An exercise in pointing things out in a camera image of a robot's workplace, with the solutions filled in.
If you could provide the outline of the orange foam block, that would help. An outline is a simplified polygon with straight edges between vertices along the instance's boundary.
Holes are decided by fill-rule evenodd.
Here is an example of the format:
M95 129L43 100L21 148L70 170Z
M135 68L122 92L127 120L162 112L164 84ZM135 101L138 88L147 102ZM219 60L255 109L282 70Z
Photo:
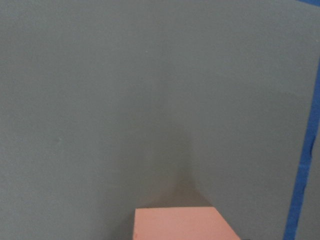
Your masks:
M137 208L134 240L239 240L212 206Z

